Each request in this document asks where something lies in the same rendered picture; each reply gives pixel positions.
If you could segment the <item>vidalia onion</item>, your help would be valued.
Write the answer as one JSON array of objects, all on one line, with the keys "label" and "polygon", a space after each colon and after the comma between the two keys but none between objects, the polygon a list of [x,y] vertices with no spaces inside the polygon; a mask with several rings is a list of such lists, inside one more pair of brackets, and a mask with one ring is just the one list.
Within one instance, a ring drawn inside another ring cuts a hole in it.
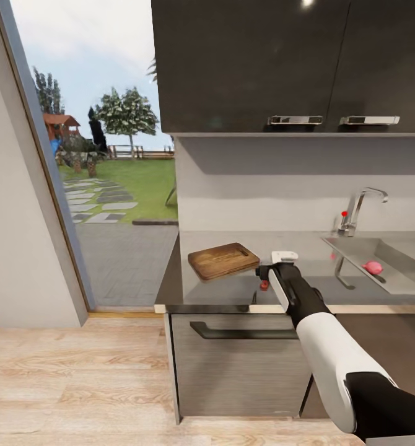
[{"label": "vidalia onion", "polygon": [[362,265],[370,274],[380,274],[383,269],[382,265],[376,261],[370,261],[365,265]]}]

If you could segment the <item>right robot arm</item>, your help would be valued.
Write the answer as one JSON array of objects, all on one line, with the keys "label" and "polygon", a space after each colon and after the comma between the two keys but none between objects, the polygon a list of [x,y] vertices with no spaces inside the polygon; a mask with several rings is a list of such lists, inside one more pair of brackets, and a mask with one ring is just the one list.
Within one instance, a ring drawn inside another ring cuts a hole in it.
[{"label": "right robot arm", "polygon": [[271,265],[255,274],[270,281],[290,315],[331,420],[367,446],[415,446],[415,395],[398,388],[341,326],[294,266],[297,258],[272,251]]}]

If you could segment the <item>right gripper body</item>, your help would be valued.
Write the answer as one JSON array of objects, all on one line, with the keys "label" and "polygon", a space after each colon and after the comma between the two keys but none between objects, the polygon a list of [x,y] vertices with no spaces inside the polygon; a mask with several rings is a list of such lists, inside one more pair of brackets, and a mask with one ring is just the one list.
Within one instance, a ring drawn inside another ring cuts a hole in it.
[{"label": "right gripper body", "polygon": [[262,281],[268,281],[269,280],[269,270],[271,268],[274,268],[275,265],[270,265],[270,266],[260,266],[260,279]]}]

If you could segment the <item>cutting board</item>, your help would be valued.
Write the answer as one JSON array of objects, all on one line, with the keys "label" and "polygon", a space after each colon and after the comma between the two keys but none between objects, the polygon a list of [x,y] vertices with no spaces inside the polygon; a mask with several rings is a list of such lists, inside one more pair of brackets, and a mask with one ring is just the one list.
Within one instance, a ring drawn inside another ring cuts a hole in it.
[{"label": "cutting board", "polygon": [[204,280],[258,265],[260,262],[260,258],[237,242],[190,253],[188,259]]}]

